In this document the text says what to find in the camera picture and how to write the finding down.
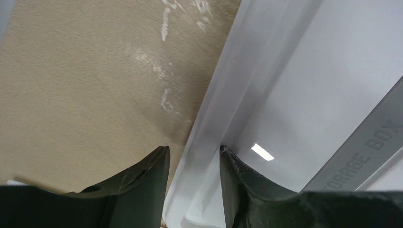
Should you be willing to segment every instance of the white residue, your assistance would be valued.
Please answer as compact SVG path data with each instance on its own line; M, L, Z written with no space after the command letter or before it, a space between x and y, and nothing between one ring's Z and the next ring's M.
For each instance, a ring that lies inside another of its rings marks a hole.
M210 20L209 20L209 18L208 18L208 17L203 17L203 20L204 20L205 22L207 22L207 23L211 24L211 22L210 22Z
M203 30L204 34L206 34L206 27L204 26L203 22L198 21L196 24Z
M132 58L138 61L142 61L145 65L153 68L154 73L157 75L158 80L166 80L167 75L166 72L162 69L160 61L155 58L149 57L144 51L141 49L135 49L132 51Z
M171 12L171 10L168 7L165 7L164 13L163 13L163 25L161 26L161 36L163 41L165 41L166 36L168 35L168 14Z
M191 2L193 6L196 6L200 13L208 12L210 16L213 16L211 13L211 8L207 0L193 0Z
M191 123L192 121L189 120L189 119L187 119L187 118L186 118L184 115L182 115L180 112L178 112L178 111L175 111L175 112L174 112L174 111L173 111L174 108L173 108L171 102L168 101L168 94L169 94L170 92L171 92L171 89L170 89L170 88L166 88L166 89L164 90L164 93L163 93L162 97L161 97L161 106L162 106L162 108L164 109L164 111L166 111L166 112L168 112L168 113L173 113L173 114L175 114L175 115L177 115L177 116L179 116L179 117L185 119L186 122Z
M173 106L172 106L171 102L169 102L169 101L167 100L168 94L169 94L170 92L171 92L171 89L170 89L170 88L166 88L165 91L164 91L164 93L163 93L163 96L162 96L162 98L161 98L161 106L163 107L163 109L164 109L166 112L169 112L169 113L173 111Z
M179 2L177 0L175 0L175 4L178 5L179 8L181 8L186 13L185 9L179 4Z
M168 0L161 0L161 1L165 4L165 6L170 6L173 9L176 9L176 4L171 4L168 2Z

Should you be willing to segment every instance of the wooden floor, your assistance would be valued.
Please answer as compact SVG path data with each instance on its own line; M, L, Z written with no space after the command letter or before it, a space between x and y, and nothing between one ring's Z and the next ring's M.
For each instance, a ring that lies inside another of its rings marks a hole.
M240 0L17 0L0 44L0 184L80 191L172 151Z

